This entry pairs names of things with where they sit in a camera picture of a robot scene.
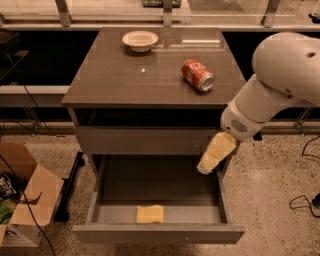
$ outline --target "white bowl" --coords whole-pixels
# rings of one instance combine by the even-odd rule
[[[125,34],[122,41],[135,52],[146,52],[158,41],[158,36],[149,31],[134,31]]]

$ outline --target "tabletop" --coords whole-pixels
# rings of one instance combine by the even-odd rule
[[[131,31],[159,40],[144,53],[123,43]],[[182,64],[195,59],[215,75],[213,89],[199,92],[183,77]],[[233,99],[245,80],[218,28],[102,28],[62,104],[96,108],[214,108]]]

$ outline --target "yellow sponge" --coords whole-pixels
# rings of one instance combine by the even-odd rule
[[[209,174],[237,146],[236,139],[227,132],[217,133],[210,141],[197,166],[202,174]]]
[[[163,223],[164,208],[161,205],[138,206],[137,223]]]

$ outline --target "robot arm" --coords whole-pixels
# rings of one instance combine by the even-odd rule
[[[320,40],[282,32],[253,54],[255,74],[228,104],[221,127],[238,140],[259,132],[278,112],[302,99],[320,106]]]

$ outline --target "red soda can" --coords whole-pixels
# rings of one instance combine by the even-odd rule
[[[201,92],[213,87],[214,74],[196,60],[186,60],[182,64],[182,74],[185,79]]]

